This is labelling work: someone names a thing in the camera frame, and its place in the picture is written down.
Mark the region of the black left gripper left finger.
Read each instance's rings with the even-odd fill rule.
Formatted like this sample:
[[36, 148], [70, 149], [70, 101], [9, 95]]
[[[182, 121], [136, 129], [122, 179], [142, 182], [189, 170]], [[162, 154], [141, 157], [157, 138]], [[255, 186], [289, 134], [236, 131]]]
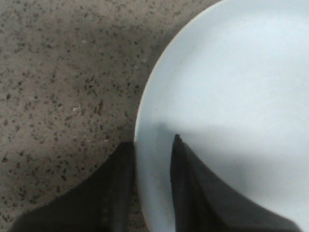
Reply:
[[18, 218], [12, 232], [126, 232], [135, 177], [132, 142], [121, 142], [85, 181]]

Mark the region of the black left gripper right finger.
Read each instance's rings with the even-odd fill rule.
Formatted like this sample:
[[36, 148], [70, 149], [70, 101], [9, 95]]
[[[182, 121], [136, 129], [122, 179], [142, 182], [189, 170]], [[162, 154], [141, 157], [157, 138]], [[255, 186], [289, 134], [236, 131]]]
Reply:
[[177, 232], [298, 232], [291, 220], [242, 196], [174, 137], [170, 183]]

